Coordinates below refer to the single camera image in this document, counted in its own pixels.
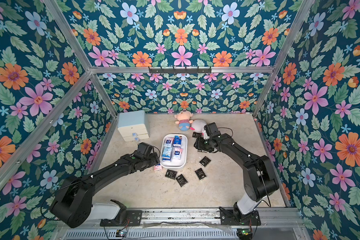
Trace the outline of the pink white Tempo pack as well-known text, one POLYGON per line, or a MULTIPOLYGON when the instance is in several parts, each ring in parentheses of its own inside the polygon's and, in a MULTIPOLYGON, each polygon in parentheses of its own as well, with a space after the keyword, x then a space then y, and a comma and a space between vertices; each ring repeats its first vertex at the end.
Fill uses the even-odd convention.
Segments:
POLYGON ((154 171, 155 172, 160 172, 162 170, 163 170, 163 167, 162 167, 161 164, 157 164, 157 165, 154 166, 154 171))

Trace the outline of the pink floral Tempo tissue pack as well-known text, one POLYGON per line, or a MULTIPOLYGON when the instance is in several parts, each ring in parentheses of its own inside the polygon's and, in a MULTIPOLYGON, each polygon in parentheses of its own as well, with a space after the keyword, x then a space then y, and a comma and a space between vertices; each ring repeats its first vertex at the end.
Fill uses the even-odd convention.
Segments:
POLYGON ((173 146, 174 138, 173 137, 167 137, 164 141, 163 146, 165 148, 171 148, 173 146))

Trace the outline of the blue cartoon tissue pack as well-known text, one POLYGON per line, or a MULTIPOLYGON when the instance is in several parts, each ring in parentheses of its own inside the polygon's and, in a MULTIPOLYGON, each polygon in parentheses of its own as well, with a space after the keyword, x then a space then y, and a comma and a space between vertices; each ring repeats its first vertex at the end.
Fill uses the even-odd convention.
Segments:
POLYGON ((180 148, 182 146, 182 136, 174 136, 173 147, 180 148))

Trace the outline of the white plastic storage box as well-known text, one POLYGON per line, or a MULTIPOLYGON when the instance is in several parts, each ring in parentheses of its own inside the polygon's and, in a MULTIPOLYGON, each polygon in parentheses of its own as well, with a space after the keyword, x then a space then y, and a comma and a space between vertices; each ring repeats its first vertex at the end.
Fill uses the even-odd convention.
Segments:
POLYGON ((181 134, 169 134, 163 138, 160 164, 168 170, 181 170, 187 162, 188 138, 181 134))

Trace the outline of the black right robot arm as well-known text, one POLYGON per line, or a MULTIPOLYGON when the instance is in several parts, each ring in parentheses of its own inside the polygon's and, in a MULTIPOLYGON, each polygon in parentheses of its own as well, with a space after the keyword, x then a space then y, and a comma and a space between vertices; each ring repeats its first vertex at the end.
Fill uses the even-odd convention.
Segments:
POLYGON ((237 218, 251 214, 263 199, 279 190, 273 161, 266 155, 258 156, 246 150, 233 135, 222 134, 215 123, 205 125, 204 130, 194 133, 193 137, 199 152, 223 153, 242 168, 245 194, 234 204, 237 218))

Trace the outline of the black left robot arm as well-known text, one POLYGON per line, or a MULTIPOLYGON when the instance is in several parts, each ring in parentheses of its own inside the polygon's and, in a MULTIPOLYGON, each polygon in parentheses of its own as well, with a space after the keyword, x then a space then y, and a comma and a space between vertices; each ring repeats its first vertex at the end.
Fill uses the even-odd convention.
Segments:
POLYGON ((104 214, 95 210, 94 195, 122 177, 157 165, 160 155, 156 149, 150 144, 140 143, 132 154, 121 156, 107 167, 81 177, 66 178, 55 193, 49 211, 71 228, 80 226, 95 213, 101 214, 100 219, 105 219, 104 214))

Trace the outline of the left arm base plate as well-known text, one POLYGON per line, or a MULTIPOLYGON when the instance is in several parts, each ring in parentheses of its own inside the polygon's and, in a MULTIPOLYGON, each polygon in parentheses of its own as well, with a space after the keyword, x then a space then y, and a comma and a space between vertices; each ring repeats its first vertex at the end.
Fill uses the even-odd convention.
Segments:
POLYGON ((122 210, 112 219, 103 219, 100 222, 101 227, 135 227, 139 226, 142 220, 143 211, 141 210, 122 210))

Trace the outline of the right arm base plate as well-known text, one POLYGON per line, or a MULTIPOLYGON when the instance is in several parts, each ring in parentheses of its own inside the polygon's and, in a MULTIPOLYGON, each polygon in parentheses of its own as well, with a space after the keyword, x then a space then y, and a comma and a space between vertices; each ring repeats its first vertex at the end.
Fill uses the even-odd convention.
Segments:
POLYGON ((220 220, 222 225, 229 226, 260 226, 259 212, 253 210, 248 214, 242 214, 238 208, 226 209, 219 207, 220 220))

